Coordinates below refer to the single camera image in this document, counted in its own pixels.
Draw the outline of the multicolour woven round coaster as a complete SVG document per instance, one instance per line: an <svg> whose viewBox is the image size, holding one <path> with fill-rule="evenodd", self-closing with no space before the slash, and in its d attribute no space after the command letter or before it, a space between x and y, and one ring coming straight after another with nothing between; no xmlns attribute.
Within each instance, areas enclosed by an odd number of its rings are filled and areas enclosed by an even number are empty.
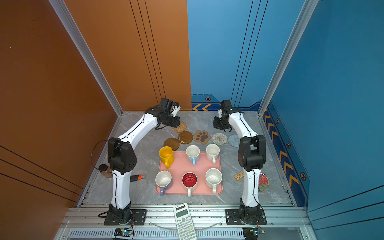
<svg viewBox="0 0 384 240"><path fill-rule="evenodd" d="M216 133L214 134L212 140L216 145L221 146L227 143L228 137L222 133Z"/></svg>

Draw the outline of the rattan woven round coaster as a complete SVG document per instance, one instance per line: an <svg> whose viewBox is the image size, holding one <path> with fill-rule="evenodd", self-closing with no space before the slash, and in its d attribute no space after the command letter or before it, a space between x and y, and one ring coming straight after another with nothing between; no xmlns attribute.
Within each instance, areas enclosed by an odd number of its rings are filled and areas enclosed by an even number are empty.
<svg viewBox="0 0 384 240"><path fill-rule="evenodd" d="M180 125L176 128L173 128L173 131L176 133L184 132L187 129L187 125L184 122L181 122Z"/></svg>

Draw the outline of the light blue woven coaster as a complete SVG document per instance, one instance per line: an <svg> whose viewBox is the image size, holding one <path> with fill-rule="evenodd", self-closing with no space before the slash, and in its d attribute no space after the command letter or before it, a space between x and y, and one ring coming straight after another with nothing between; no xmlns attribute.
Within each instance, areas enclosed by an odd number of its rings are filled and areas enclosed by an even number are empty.
<svg viewBox="0 0 384 240"><path fill-rule="evenodd" d="M232 147L238 148L240 146L240 137L238 135L231 135L228 137L228 143Z"/></svg>

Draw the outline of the cork paw print coaster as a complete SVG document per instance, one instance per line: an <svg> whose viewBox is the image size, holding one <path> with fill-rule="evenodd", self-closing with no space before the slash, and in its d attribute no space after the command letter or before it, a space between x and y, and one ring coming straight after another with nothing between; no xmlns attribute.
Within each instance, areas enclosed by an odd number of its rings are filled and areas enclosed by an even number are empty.
<svg viewBox="0 0 384 240"><path fill-rule="evenodd" d="M208 134L207 131L196 131L193 134L193 137L196 143L200 143L203 145L207 144L211 140L211 136Z"/></svg>

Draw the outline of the glossy brown wooden coaster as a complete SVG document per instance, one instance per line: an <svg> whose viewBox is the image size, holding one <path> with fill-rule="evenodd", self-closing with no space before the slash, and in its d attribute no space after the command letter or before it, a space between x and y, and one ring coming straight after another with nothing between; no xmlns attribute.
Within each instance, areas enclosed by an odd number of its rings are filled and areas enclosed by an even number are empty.
<svg viewBox="0 0 384 240"><path fill-rule="evenodd" d="M194 140L194 136L192 133L188 131L183 131L178 135L178 141L180 144L187 145Z"/></svg>

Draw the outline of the plain brown wooden coaster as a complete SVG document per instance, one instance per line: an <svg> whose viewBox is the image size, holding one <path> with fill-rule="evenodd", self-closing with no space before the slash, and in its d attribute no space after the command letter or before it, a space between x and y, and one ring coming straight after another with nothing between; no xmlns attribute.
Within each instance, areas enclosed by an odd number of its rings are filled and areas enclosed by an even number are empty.
<svg viewBox="0 0 384 240"><path fill-rule="evenodd" d="M169 138L165 140L164 147L170 147L173 151L176 151L180 147L180 142L176 138Z"/></svg>

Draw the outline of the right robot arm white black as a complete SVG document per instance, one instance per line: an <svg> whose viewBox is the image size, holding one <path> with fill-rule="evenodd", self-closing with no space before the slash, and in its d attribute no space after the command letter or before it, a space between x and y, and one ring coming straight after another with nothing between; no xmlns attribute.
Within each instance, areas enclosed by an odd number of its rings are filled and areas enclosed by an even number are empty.
<svg viewBox="0 0 384 240"><path fill-rule="evenodd" d="M247 123L243 112L232 106L230 100L220 103L214 128L234 130L240 138L238 162L243 168L244 187L239 206L240 220L246 225L266 225L265 211L259 201L259 179L266 163L266 138L257 134Z"/></svg>

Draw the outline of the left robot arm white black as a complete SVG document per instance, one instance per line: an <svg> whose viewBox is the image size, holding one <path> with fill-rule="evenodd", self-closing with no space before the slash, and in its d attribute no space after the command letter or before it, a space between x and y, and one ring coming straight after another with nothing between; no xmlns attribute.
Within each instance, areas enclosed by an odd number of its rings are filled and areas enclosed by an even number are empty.
<svg viewBox="0 0 384 240"><path fill-rule="evenodd" d="M177 116L180 104L162 98L159 105L148 108L140 120L118 138L108 140L108 163L113 175L113 196L107 217L117 224L126 225L132 217L130 182L137 164L135 147L152 129L160 125L176 128L181 124Z"/></svg>

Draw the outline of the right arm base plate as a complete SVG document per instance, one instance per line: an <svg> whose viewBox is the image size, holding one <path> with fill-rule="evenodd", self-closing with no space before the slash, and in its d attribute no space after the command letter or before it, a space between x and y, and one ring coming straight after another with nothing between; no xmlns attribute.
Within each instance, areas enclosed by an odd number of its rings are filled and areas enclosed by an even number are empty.
<svg viewBox="0 0 384 240"><path fill-rule="evenodd" d="M267 216L262 209L251 209L240 212L239 209L226 209L227 225L259 225L266 226Z"/></svg>

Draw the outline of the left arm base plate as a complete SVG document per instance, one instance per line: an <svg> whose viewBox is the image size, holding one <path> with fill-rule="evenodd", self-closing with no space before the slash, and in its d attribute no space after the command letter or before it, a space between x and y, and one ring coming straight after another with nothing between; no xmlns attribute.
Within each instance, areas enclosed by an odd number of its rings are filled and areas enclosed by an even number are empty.
<svg viewBox="0 0 384 240"><path fill-rule="evenodd" d="M147 217L146 209L131 209L129 220L120 220L108 212L104 221L105 226L143 226Z"/></svg>

